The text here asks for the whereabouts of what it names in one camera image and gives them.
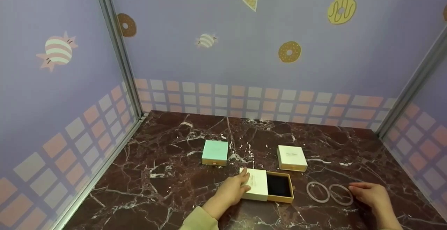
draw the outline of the dark red marble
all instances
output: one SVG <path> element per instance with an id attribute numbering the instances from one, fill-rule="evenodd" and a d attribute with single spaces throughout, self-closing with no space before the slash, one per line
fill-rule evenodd
<path id="1" fill-rule="evenodd" d="M 201 165 L 206 139 L 230 142 L 227 166 Z M 278 144 L 303 147 L 306 172 L 278 170 Z M 242 200 L 220 229 L 376 229 L 370 209 L 313 201 L 310 181 L 329 187 L 383 184 L 404 229 L 441 230 L 447 224 L 370 130 L 151 112 L 65 229 L 178 229 L 240 166 L 291 175 L 292 204 Z M 347 193 L 334 189 L 340 200 Z M 323 199 L 318 186 L 311 192 Z"/>

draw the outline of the open drawer box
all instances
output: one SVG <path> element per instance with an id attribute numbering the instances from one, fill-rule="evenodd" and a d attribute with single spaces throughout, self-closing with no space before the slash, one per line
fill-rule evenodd
<path id="1" fill-rule="evenodd" d="M 250 178 L 244 185 L 249 185 L 251 190 L 242 198 L 259 201 L 276 201 L 292 203 L 293 188 L 290 175 L 273 171 L 247 169 Z"/>

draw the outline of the beige sleeve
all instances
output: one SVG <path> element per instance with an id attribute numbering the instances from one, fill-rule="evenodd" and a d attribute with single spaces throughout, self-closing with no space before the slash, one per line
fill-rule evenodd
<path id="1" fill-rule="evenodd" d="M 219 230 L 217 220 L 211 217 L 200 206 L 183 221 L 180 230 Z"/>

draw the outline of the box lid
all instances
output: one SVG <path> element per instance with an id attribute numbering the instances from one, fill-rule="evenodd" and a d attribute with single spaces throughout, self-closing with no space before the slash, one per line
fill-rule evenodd
<path id="1" fill-rule="evenodd" d="M 279 161 L 281 164 L 307 166 L 303 149 L 298 146 L 278 146 Z"/>
<path id="2" fill-rule="evenodd" d="M 250 178 L 243 185 L 249 185 L 251 189 L 250 191 L 244 193 L 242 198 L 267 201 L 269 196 L 269 191 L 267 189 L 267 171 L 248 168 L 247 172 L 250 173 Z"/>
<path id="3" fill-rule="evenodd" d="M 228 142 L 206 140 L 201 158 L 227 160 Z"/>

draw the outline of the black velvet lining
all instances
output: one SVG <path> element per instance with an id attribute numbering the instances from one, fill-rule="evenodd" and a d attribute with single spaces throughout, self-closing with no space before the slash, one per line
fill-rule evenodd
<path id="1" fill-rule="evenodd" d="M 292 197 L 289 178 L 286 176 L 276 176 L 267 173 L 267 190 L 269 195 Z"/>

